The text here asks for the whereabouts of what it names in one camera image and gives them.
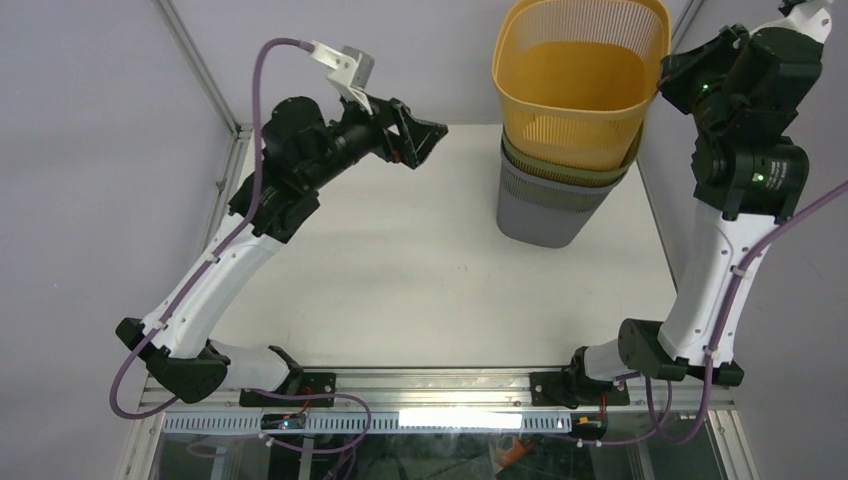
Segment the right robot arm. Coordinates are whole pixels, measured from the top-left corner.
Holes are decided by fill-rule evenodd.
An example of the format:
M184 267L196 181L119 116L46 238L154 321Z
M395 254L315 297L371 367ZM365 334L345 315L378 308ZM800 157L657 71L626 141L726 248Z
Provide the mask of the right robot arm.
M798 217L810 161L786 130L821 75L829 29L734 25L663 60L659 92L697 130L694 248L665 320L628 318L613 340L574 353L562 373L572 402L632 374L741 383L736 326L769 242Z

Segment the yellow plastic basket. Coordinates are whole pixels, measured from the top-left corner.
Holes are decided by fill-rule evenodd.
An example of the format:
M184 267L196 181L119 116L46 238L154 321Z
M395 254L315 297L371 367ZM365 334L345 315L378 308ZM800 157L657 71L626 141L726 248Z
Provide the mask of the yellow plastic basket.
M507 138L552 164L622 163L670 52L661 1L520 1L504 18L491 74Z

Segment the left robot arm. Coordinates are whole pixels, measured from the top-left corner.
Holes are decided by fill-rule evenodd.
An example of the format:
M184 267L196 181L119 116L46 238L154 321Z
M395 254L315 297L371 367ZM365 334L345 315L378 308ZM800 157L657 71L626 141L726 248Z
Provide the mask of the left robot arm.
M262 390L277 406L301 392L301 366L282 348L235 347L211 333L259 268L317 211L319 192L374 155L415 169L448 134L398 99L347 100L336 120L303 96L280 102L262 127L260 166L229 202L193 270L156 310L126 318L118 338L177 400L193 404L221 389Z

